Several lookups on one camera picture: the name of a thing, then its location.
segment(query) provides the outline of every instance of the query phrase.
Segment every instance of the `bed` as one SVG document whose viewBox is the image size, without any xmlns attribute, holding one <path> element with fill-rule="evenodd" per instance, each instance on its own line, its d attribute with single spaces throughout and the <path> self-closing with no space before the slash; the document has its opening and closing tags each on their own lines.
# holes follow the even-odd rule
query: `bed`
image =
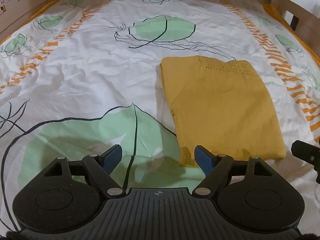
<svg viewBox="0 0 320 240">
<path fill-rule="evenodd" d="M 295 32 L 286 11 L 299 19 Z M 161 35 L 174 38 L 150 36 L 161 21 Z M 295 140 L 319 144 L 319 25 L 290 0 L 11 1 L 0 16 L 0 234 L 19 230 L 15 195 L 61 155 L 80 160 L 120 144 L 111 176 L 124 189 L 192 190 L 204 174 L 178 165 L 159 64 L 201 55 L 247 60 L 261 77 L 287 151 L 267 162 L 304 198 L 299 230 L 319 235 L 317 174 L 290 152 Z"/>
</svg>

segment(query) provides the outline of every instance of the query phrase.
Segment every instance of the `folded clothing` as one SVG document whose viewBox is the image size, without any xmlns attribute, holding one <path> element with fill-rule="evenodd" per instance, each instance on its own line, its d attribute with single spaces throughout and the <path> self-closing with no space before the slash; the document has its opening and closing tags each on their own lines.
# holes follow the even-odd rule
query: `folded clothing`
<svg viewBox="0 0 320 240">
<path fill-rule="evenodd" d="M 271 97 L 249 62 L 166 57 L 161 71 L 181 150 L 180 165 L 197 166 L 197 145 L 235 160 L 285 157 Z"/>
</svg>

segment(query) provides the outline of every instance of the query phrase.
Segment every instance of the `silver screw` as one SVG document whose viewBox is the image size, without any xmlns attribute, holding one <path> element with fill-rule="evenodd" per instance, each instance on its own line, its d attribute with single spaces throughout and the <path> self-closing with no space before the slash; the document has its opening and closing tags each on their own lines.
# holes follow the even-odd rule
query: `silver screw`
<svg viewBox="0 0 320 240">
<path fill-rule="evenodd" d="M 110 196 L 119 196 L 121 195 L 123 192 L 123 190 L 121 188 L 118 188 L 118 187 L 112 187 L 110 189 L 108 189 L 107 193 L 110 195 Z"/>
<path fill-rule="evenodd" d="M 211 193 L 211 190 L 209 190 L 206 187 L 199 187 L 199 188 L 196 189 L 195 192 L 200 196 L 207 196 L 207 195 L 209 195 Z"/>
</svg>

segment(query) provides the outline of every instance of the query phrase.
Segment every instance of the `yellow knit sweater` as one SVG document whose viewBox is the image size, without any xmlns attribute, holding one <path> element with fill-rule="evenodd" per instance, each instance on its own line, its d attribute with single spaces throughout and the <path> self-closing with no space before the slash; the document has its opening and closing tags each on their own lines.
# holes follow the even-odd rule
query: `yellow knit sweater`
<svg viewBox="0 0 320 240">
<path fill-rule="evenodd" d="M 285 157 L 271 97 L 249 62 L 167 57 L 161 70 L 181 149 L 180 165 L 196 166 L 197 145 L 235 160 Z"/>
</svg>

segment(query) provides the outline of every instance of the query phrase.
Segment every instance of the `orange fabric edge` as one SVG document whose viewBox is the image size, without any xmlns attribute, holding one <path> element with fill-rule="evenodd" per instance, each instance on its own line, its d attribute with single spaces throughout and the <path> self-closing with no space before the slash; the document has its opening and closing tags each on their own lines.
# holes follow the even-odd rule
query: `orange fabric edge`
<svg viewBox="0 0 320 240">
<path fill-rule="evenodd" d="M 20 29 L 22 26 L 28 24 L 29 22 L 33 21 L 34 19 L 36 19 L 37 17 L 39 17 L 39 15 L 43 14 L 46 10 L 48 10 L 51 6 L 55 5 L 57 2 L 59 2 L 61 0 L 54 0 L 49 2 L 48 4 L 46 4 L 45 6 L 43 6 L 39 11 L 37 11 L 34 15 L 32 15 L 28 20 L 26 20 L 18 29 Z M 2 45 L 5 41 L 7 41 L 12 34 L 8 35 L 7 37 L 4 38 L 4 40 L 2 40 L 0 42 L 0 45 Z"/>
<path fill-rule="evenodd" d="M 277 20 L 278 22 L 280 22 L 293 36 L 296 37 L 296 39 L 300 42 L 300 44 L 305 48 L 305 50 L 307 50 L 311 57 L 313 58 L 313 60 L 316 62 L 316 64 L 318 65 L 318 67 L 320 68 L 320 57 L 318 57 L 313 50 L 302 40 L 300 39 L 295 32 L 292 30 L 292 28 L 290 27 L 290 25 L 285 21 L 285 19 L 281 16 L 281 14 L 279 13 L 279 11 L 277 10 L 277 8 L 272 5 L 272 4 L 268 4 L 268 3 L 261 3 L 261 5 L 263 6 L 264 10 L 266 11 L 267 14 L 269 14 L 273 19 Z"/>
</svg>

